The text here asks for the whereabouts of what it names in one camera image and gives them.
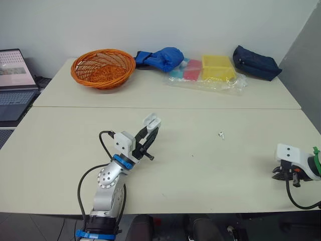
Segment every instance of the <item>black cable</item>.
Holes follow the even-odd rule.
[[[313,204],[311,206],[308,206],[308,207],[303,207],[303,206],[300,206],[299,204],[297,204],[293,198],[292,198],[292,195],[291,195],[291,192],[290,192],[290,184],[289,184],[289,178],[287,176],[287,173],[285,172],[284,173],[284,178],[285,178],[285,183],[286,183],[286,192],[287,192],[287,195],[289,197],[289,199],[291,200],[291,202],[298,208],[300,209],[304,209],[304,210],[308,210],[308,209],[312,209],[312,208],[315,208],[315,207],[319,207],[321,209],[321,201],[320,202],[317,202],[316,204]]]
[[[124,200],[122,202],[121,211],[119,213],[119,217],[118,217],[118,220],[116,222],[115,231],[114,231],[115,234],[117,234],[117,231],[118,231],[117,229],[118,229],[119,223],[121,221],[122,214],[124,213],[125,204],[126,204],[126,196],[127,196],[127,191],[126,191],[126,185],[124,184]]]
[[[102,131],[102,132],[99,133],[100,143],[101,143],[102,147],[104,148],[104,150],[106,151],[107,155],[110,157],[110,159],[112,159],[112,156],[111,156],[111,154],[109,153],[108,149],[106,148],[106,146],[105,146],[105,144],[104,144],[104,142],[103,142],[103,140],[102,140],[102,137],[101,137],[102,134],[104,134],[104,133],[107,133],[107,134],[111,135],[112,132],[111,132],[111,131]]]
[[[77,221],[75,221],[75,226],[74,226],[74,240],[76,241],[76,225],[77,225]]]
[[[105,167],[108,164],[109,163],[92,167],[87,172],[85,172],[84,175],[82,175],[82,177],[80,178],[80,181],[79,181],[79,184],[78,184],[78,189],[77,189],[77,198],[78,198],[78,203],[79,203],[79,206],[80,206],[80,210],[81,210],[81,214],[82,214],[82,218],[83,218],[83,222],[84,222],[83,225],[82,225],[82,230],[83,231],[86,229],[86,213],[85,213],[84,206],[82,205],[81,197],[80,197],[80,189],[81,189],[82,181],[87,176],[87,174],[90,173],[92,170],[95,170],[95,169],[100,168],[100,167]]]
[[[64,228],[64,226],[65,226],[65,219],[64,219],[64,221],[62,222],[62,226],[61,226],[60,233],[59,233],[59,235],[58,235],[57,241],[58,241],[59,238],[60,238],[60,235],[61,235],[61,233],[62,233],[62,229]]]

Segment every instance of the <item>robotic arm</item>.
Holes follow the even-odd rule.
[[[286,191],[291,202],[301,209],[321,208],[321,201],[314,205],[304,207],[298,205],[292,198],[289,187],[289,180],[293,180],[294,187],[300,187],[300,180],[320,181],[321,180],[321,152],[317,147],[313,148],[313,154],[305,153],[299,148],[278,144],[275,157],[280,166],[274,168],[275,174],[272,178],[286,181]]]
[[[119,233],[118,224],[126,202],[125,178],[143,156],[154,159],[147,150],[158,134],[161,119],[152,113],[145,118],[143,124],[144,128],[135,137],[125,131],[108,132],[120,155],[115,154],[109,165],[98,174],[97,191],[89,220],[84,230],[76,232],[76,236],[82,241],[115,240]],[[144,138],[146,141],[141,144],[140,141]]]

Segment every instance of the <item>blue stuff sack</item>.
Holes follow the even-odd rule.
[[[262,56],[238,46],[233,53],[236,68],[271,81],[282,72],[273,58]]]

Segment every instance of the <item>white wall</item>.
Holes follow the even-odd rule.
[[[317,0],[0,0],[0,49],[20,48],[37,75],[99,48],[179,48],[232,55],[237,45],[279,63]]]

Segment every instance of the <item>white table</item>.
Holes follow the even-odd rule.
[[[105,163],[98,133],[126,130],[156,111],[163,125],[127,184],[125,213],[294,211],[285,182],[271,178],[277,143],[312,152],[321,137],[301,110],[34,107],[0,151],[0,212],[80,214],[81,175]],[[223,131],[223,141],[217,134]],[[115,153],[109,136],[104,139]],[[85,179],[86,212],[96,191]],[[291,188],[301,205],[321,200],[321,182]]]
[[[99,90],[78,84],[70,75],[69,59],[34,102],[34,106],[130,108],[266,108],[300,109],[278,78],[248,78],[242,96],[168,86],[156,70],[136,70],[121,87]]]

